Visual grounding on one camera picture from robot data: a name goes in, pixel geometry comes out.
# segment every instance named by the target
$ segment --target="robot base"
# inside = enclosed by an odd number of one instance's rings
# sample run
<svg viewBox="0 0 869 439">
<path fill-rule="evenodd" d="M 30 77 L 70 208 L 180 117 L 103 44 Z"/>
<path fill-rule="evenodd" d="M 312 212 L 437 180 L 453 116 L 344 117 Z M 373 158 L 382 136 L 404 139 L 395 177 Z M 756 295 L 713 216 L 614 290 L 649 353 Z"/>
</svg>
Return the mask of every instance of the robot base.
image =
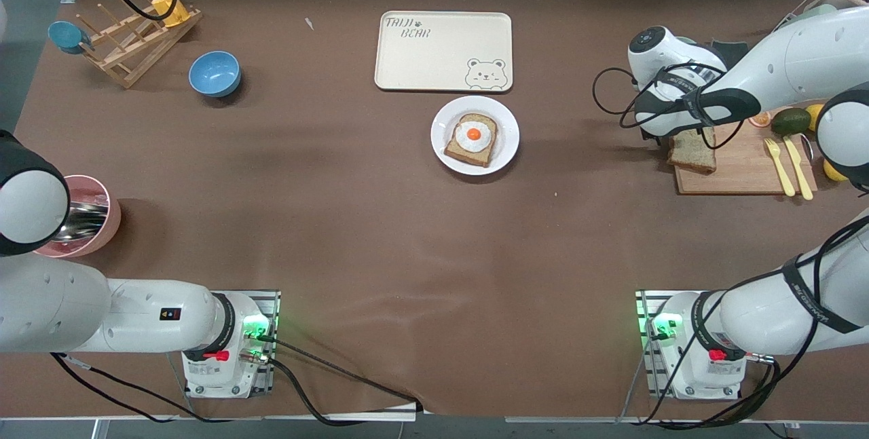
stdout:
<svg viewBox="0 0 869 439">
<path fill-rule="evenodd" d="M 250 398 L 267 395 L 272 389 L 272 368 L 256 362 L 245 362 L 239 355 L 264 354 L 274 356 L 274 346 L 245 337 L 258 330 L 276 334 L 276 316 L 280 304 L 278 291 L 217 291 L 223 293 L 236 310 L 236 325 L 225 350 L 227 361 L 209 358 L 193 362 L 183 356 L 184 377 L 188 396 L 192 398 Z"/>
<path fill-rule="evenodd" d="M 640 310 L 646 315 L 657 314 L 651 322 L 641 318 L 648 322 L 646 330 L 652 336 L 662 333 L 670 336 L 660 341 L 653 340 L 650 345 L 651 361 L 654 364 L 650 370 L 659 385 L 663 387 L 670 378 L 673 378 L 669 391 L 682 400 L 739 398 L 739 386 L 745 377 L 745 358 L 737 361 L 712 361 L 708 351 L 696 339 L 690 347 L 687 345 L 693 335 L 691 311 L 699 294 L 667 292 L 671 297 L 661 305 L 663 299 L 646 298 L 646 293 L 648 292 L 644 292 L 642 296 L 643 306 L 646 308 Z M 680 356 L 685 349 L 687 355 L 682 359 L 682 364 L 679 364 Z M 673 375 L 677 364 L 679 368 L 676 375 Z"/>
</svg>

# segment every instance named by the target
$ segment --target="bear drawing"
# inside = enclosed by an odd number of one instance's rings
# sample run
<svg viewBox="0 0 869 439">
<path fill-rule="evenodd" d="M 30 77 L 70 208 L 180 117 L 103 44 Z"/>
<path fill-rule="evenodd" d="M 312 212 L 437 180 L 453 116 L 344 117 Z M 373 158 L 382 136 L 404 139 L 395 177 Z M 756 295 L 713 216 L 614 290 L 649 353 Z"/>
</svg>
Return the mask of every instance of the bear drawing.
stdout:
<svg viewBox="0 0 869 439">
<path fill-rule="evenodd" d="M 503 90 L 508 81 L 504 72 L 504 61 L 495 59 L 481 62 L 479 59 L 468 61 L 468 75 L 465 83 L 472 90 Z"/>
</svg>

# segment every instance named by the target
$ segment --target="gold utensil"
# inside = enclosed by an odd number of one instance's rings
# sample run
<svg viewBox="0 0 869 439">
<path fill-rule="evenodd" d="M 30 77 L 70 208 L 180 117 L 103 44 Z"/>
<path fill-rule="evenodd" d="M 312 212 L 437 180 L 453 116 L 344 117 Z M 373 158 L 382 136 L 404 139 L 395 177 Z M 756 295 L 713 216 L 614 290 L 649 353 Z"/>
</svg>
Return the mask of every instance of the gold utensil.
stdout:
<svg viewBox="0 0 869 439">
<path fill-rule="evenodd" d="M 769 151 L 769 155 L 773 157 L 773 163 L 775 164 L 775 170 L 779 173 L 779 180 L 781 181 L 782 188 L 785 189 L 785 195 L 788 197 L 793 197 L 797 194 L 794 190 L 794 185 L 791 184 L 791 178 L 788 177 L 788 173 L 785 173 L 785 168 L 781 165 L 781 160 L 779 160 L 779 156 L 781 155 L 781 149 L 779 149 L 779 145 L 770 139 L 769 137 L 763 140 L 766 145 L 766 150 Z"/>
<path fill-rule="evenodd" d="M 809 183 L 806 181 L 806 176 L 803 175 L 803 170 L 800 169 L 800 151 L 797 151 L 797 147 L 791 142 L 790 137 L 785 137 L 785 147 L 788 148 L 788 154 L 791 155 L 791 162 L 794 163 L 794 172 L 797 173 L 797 183 L 800 185 L 800 194 L 803 195 L 803 198 L 806 200 L 811 200 L 814 198 L 812 193 L 812 188 L 810 188 Z"/>
</svg>

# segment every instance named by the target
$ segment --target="fried egg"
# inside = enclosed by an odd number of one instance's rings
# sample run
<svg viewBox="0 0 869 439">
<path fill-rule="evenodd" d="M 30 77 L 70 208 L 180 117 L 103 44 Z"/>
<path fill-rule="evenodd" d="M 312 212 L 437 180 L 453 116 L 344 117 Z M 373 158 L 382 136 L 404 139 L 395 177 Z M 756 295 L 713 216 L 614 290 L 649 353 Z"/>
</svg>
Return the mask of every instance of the fried egg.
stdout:
<svg viewBox="0 0 869 439">
<path fill-rule="evenodd" d="M 463 121 L 456 128 L 456 142 L 462 149 L 480 152 L 492 141 L 492 131 L 481 121 Z"/>
</svg>

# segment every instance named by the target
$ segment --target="red button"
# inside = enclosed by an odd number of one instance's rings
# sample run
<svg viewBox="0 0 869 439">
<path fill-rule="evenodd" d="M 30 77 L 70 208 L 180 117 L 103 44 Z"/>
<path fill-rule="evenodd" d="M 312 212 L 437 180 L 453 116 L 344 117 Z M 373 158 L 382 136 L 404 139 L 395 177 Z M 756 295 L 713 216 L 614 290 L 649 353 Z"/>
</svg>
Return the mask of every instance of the red button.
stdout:
<svg viewBox="0 0 869 439">
<path fill-rule="evenodd" d="M 727 359 L 727 353 L 721 349 L 709 349 L 709 359 L 713 361 L 724 361 Z"/>
<path fill-rule="evenodd" d="M 207 352 L 204 355 L 202 355 L 202 357 L 203 358 L 214 358 L 214 359 L 217 359 L 217 361 L 229 361 L 229 351 L 221 350 L 218 352 Z"/>
</svg>

